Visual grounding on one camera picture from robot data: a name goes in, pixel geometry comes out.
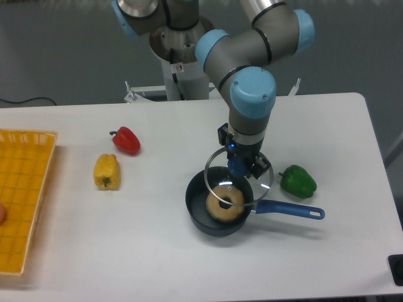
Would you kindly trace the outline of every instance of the pepper stem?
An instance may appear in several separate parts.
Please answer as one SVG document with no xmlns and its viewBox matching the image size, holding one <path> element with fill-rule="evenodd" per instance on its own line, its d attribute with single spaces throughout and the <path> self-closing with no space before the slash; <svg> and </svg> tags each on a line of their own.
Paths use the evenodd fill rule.
<svg viewBox="0 0 403 302">
<path fill-rule="evenodd" d="M 106 185 L 109 184 L 110 182 L 111 182 L 111 180 L 110 180 L 109 178 L 104 178 L 104 179 L 103 179 L 103 184 L 105 185 L 105 187 L 106 187 Z"/>
</svg>

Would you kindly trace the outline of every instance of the gray wall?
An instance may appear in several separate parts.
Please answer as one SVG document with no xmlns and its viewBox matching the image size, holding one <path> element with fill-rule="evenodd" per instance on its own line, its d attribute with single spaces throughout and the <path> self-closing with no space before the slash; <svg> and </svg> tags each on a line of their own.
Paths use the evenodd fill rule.
<svg viewBox="0 0 403 302">
<path fill-rule="evenodd" d="M 298 77 L 300 94 L 361 93 L 385 153 L 403 131 L 403 1 L 288 4 L 312 15 L 317 35 L 310 50 L 268 67 L 278 94 L 288 94 Z M 249 28 L 239 1 L 201 0 L 200 6 L 202 15 L 231 35 Z M 0 4 L 0 98 L 48 96 L 60 105 L 119 103 L 124 80 L 131 86 L 163 84 L 148 37 L 129 40 L 110 0 Z M 403 213 L 403 156 L 387 172 Z"/>
</svg>

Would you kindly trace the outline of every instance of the green bell pepper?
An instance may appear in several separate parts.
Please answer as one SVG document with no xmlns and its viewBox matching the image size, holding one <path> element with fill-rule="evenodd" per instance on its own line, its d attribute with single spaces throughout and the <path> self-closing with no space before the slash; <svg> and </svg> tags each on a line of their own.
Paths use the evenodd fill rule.
<svg viewBox="0 0 403 302">
<path fill-rule="evenodd" d="M 291 165 L 280 175 L 280 186 L 284 191 L 299 198 L 310 198 L 314 195 L 316 182 L 303 167 Z"/>
</svg>

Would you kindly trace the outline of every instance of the blue joint cap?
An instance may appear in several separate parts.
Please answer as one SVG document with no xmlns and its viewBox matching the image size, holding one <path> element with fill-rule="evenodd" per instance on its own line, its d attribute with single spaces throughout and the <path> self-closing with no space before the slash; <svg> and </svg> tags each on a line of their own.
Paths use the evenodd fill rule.
<svg viewBox="0 0 403 302">
<path fill-rule="evenodd" d="M 136 32 L 133 30 L 132 27 L 127 23 L 125 17 L 123 17 L 122 12 L 118 8 L 118 4 L 116 3 L 115 0 L 112 0 L 112 8 L 115 11 L 116 17 L 118 17 L 119 24 L 123 28 L 123 31 L 125 32 L 126 36 L 129 36 L 130 38 L 137 38 L 139 35 L 136 34 Z"/>
<path fill-rule="evenodd" d="M 264 118 L 275 105 L 275 78 L 260 67 L 243 68 L 231 83 L 230 96 L 240 114 L 247 118 Z"/>
<path fill-rule="evenodd" d="M 203 67 L 203 70 L 205 70 L 206 60 L 211 49 L 225 36 L 229 36 L 225 30 L 210 30 L 200 38 L 196 45 L 195 55 L 197 61 L 199 61 L 200 65 Z"/>
<path fill-rule="evenodd" d="M 314 43 L 315 40 L 315 25 L 312 18 L 303 9 L 296 9 L 294 13 L 298 17 L 300 26 L 300 37 L 298 39 L 298 47 L 295 53 L 304 50 Z"/>
<path fill-rule="evenodd" d="M 232 175 L 244 177 L 247 174 L 247 167 L 240 156 L 234 155 L 228 160 L 228 170 Z"/>
</svg>

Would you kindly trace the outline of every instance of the red bell pepper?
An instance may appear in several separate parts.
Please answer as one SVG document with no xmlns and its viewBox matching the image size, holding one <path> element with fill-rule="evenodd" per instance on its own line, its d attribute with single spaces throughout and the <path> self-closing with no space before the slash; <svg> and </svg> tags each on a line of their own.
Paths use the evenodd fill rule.
<svg viewBox="0 0 403 302">
<path fill-rule="evenodd" d="M 112 142 L 120 151 L 135 155 L 140 150 L 140 141 L 129 128 L 120 127 L 118 131 L 111 131 L 109 134 L 115 134 Z"/>
</svg>

